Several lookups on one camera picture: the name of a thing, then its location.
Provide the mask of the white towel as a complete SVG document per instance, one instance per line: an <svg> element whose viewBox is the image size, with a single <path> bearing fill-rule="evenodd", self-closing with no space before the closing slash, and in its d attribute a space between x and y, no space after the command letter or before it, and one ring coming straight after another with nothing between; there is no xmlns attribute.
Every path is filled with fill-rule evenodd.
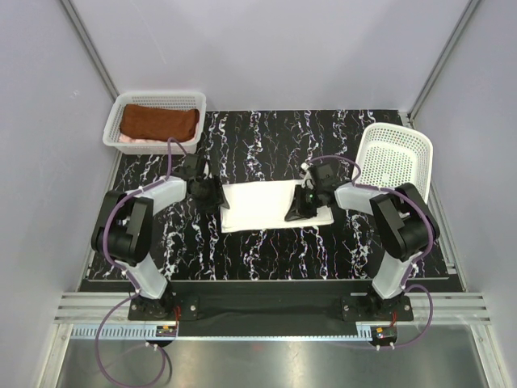
<svg viewBox="0 0 517 388"><path fill-rule="evenodd" d="M221 209L221 231L271 230L327 226L334 222L328 207L319 208L317 216L285 221L299 179L225 184L223 191L228 209Z"/></svg>

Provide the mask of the white oval laundry basket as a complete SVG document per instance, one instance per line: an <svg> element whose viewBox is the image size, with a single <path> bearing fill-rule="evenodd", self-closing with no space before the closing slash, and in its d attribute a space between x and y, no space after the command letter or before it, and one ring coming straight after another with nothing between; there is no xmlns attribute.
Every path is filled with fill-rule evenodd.
<svg viewBox="0 0 517 388"><path fill-rule="evenodd" d="M432 162L433 145L424 134L401 125L370 124L356 155L356 183L379 188L412 183L427 201Z"/></svg>

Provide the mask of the right connector board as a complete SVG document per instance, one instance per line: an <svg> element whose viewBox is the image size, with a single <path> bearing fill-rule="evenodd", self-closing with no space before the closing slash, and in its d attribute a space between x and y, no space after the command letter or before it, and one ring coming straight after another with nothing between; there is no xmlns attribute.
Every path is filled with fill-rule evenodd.
<svg viewBox="0 0 517 388"><path fill-rule="evenodd" d="M395 327L375 327L373 331L373 338L382 340L397 335L397 329Z"/></svg>

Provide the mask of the aluminium frame rail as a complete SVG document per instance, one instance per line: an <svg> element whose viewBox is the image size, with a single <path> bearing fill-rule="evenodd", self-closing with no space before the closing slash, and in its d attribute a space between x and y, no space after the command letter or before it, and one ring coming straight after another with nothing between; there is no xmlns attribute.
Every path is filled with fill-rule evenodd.
<svg viewBox="0 0 517 388"><path fill-rule="evenodd" d="M121 302L126 293L64 293L61 297L55 324L100 323L107 312ZM433 293L435 325L489 325L490 314L480 293ZM423 324L429 315L428 297L423 292L410 293L414 322Z"/></svg>

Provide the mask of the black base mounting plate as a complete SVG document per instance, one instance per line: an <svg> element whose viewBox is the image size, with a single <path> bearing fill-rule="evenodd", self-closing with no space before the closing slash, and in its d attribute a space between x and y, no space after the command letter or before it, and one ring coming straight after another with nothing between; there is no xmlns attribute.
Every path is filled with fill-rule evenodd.
<svg viewBox="0 0 517 388"><path fill-rule="evenodd" d="M407 295L382 301L369 280L173 281L158 302L138 297L128 319L195 321L223 313L315 314L345 322L411 322Z"/></svg>

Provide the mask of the connector board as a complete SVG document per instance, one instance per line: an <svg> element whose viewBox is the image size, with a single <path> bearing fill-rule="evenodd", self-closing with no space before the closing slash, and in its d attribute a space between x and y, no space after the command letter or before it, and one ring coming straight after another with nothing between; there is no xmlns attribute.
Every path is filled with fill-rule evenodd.
<svg viewBox="0 0 517 388"><path fill-rule="evenodd" d="M395 327L375 327L373 331L373 338L382 340L397 335L397 329Z"/></svg>
<svg viewBox="0 0 517 388"><path fill-rule="evenodd" d="M157 325L156 336L157 337L176 337L178 335L178 330L179 330L179 325L177 323Z"/></svg>

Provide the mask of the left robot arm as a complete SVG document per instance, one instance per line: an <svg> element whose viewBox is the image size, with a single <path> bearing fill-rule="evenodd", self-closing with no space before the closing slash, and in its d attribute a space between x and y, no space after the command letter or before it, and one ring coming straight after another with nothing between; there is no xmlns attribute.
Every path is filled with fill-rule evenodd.
<svg viewBox="0 0 517 388"><path fill-rule="evenodd" d="M154 217L188 197L200 212L229 208L219 175L198 154L187 154L176 170L168 166L153 183L128 192L111 190L103 198L91 248L129 279L134 288L131 307L146 318L180 315L180 302L153 261L151 243Z"/></svg>

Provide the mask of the left connector board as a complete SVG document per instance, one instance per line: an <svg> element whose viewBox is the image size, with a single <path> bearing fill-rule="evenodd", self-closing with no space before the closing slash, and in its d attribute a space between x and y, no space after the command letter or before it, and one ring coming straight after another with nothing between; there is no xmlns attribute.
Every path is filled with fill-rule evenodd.
<svg viewBox="0 0 517 388"><path fill-rule="evenodd" d="M179 330L179 325L177 323L157 325L156 336L157 337L176 337L178 335L178 330Z"/></svg>

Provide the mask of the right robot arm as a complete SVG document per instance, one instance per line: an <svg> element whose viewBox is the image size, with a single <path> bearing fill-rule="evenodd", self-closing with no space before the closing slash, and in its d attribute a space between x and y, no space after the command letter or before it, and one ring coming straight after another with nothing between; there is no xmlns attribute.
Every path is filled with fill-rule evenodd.
<svg viewBox="0 0 517 388"><path fill-rule="evenodd" d="M286 222L316 217L320 208L331 205L374 217L385 253L359 308L376 320L387 319L404 295L412 267L430 252L439 237L439 227L427 203L412 183L396 188L359 183L361 170L342 183L328 163L305 163L301 170L303 181L294 188Z"/></svg>

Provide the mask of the brown towel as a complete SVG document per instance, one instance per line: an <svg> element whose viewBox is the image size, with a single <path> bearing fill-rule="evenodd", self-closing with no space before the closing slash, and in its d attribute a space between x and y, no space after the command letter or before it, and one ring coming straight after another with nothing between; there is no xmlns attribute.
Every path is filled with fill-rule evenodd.
<svg viewBox="0 0 517 388"><path fill-rule="evenodd" d="M165 141L173 137L185 142L194 138L199 119L198 109L184 111L128 104L123 111L120 132L137 139Z"/></svg>

